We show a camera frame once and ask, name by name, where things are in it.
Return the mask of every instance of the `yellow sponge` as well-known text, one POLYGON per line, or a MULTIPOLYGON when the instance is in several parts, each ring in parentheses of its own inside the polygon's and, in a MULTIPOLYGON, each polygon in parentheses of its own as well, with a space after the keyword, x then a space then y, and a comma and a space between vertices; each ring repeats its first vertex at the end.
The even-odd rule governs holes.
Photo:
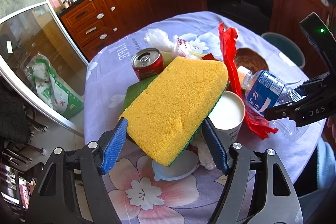
POLYGON ((169 166, 213 109, 227 78, 222 62, 175 58, 122 113, 127 133, 149 157, 169 166))

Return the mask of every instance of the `person's arm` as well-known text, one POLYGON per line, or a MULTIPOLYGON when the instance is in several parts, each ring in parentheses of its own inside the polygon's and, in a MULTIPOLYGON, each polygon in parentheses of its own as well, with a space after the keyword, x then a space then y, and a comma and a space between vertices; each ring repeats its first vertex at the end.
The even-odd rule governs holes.
POLYGON ((330 128, 332 128, 332 132, 333 132, 333 137, 336 141, 336 124, 334 122, 334 119, 332 117, 329 117, 328 118, 328 121, 327 121, 327 126, 330 128))

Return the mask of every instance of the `floor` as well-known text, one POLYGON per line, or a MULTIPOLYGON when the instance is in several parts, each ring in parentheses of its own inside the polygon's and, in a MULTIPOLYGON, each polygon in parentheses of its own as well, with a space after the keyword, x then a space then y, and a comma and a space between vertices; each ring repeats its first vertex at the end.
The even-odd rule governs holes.
MULTIPOLYGON (((66 130, 64 127, 53 122, 41 113, 37 113, 36 121, 48 126, 48 130, 45 133, 39 133, 37 131, 34 132, 34 137, 31 138, 31 144, 38 148, 44 148, 45 155, 42 155, 39 152, 32 151, 30 149, 23 150, 22 154, 33 159, 32 163, 29 163, 27 165, 21 165, 21 168, 23 170, 29 169, 40 161, 46 163, 50 154, 56 147, 62 147, 65 151, 69 151, 81 149, 85 145, 84 138, 81 138, 74 133, 66 130)), ((84 193, 84 188, 77 183, 76 190, 82 217, 92 221, 84 193)))

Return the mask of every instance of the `round table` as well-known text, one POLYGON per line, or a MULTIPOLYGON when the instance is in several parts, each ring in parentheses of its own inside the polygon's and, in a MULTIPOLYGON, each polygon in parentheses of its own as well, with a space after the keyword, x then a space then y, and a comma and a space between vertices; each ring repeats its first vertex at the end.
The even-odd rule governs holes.
MULTIPOLYGON (((212 52, 216 58, 221 59, 218 53, 218 25, 221 22, 239 30, 237 48, 248 47, 257 52, 266 60, 269 70, 285 83, 295 83, 292 85, 294 88, 308 80, 297 66, 279 56, 277 48, 237 23, 211 12, 178 15, 153 23, 107 46, 90 62, 84 101, 85 143, 98 140, 103 132, 113 129, 117 124, 127 87, 138 81, 130 59, 139 49, 149 47, 143 40, 149 29, 158 28, 167 32, 170 40, 173 40, 174 35, 192 40, 199 38, 207 43, 209 49, 204 50, 205 53, 212 52)), ((269 138, 262 141, 243 124, 237 141, 252 151, 274 149, 291 180, 295 182, 316 147, 324 123, 325 120, 311 124, 296 142, 289 141, 281 132, 270 134, 269 138)), ((221 195, 226 177, 217 169, 209 171, 200 166, 185 179, 155 182, 150 162, 140 148, 126 141, 118 164, 110 171, 110 175, 104 176, 106 189, 122 222, 151 224, 164 220, 171 223, 169 220, 174 219, 174 223, 207 223, 221 195), (126 191, 133 186, 136 188, 131 184, 132 180, 138 181, 139 185, 149 183, 150 187, 158 187, 159 190, 150 189, 153 192, 161 191, 157 198, 163 202, 157 201, 153 208, 141 204, 130 205, 132 198, 126 191)), ((251 172, 241 210, 242 217, 248 212, 253 176, 251 172)))

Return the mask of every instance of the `green and white bag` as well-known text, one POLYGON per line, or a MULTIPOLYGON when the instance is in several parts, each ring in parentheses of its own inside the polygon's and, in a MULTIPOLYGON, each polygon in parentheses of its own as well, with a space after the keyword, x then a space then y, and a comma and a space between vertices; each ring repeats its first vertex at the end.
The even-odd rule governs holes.
POLYGON ((83 110, 82 97, 58 76, 42 54, 38 53, 28 63, 25 73, 34 84, 38 97, 64 118, 70 119, 83 110))

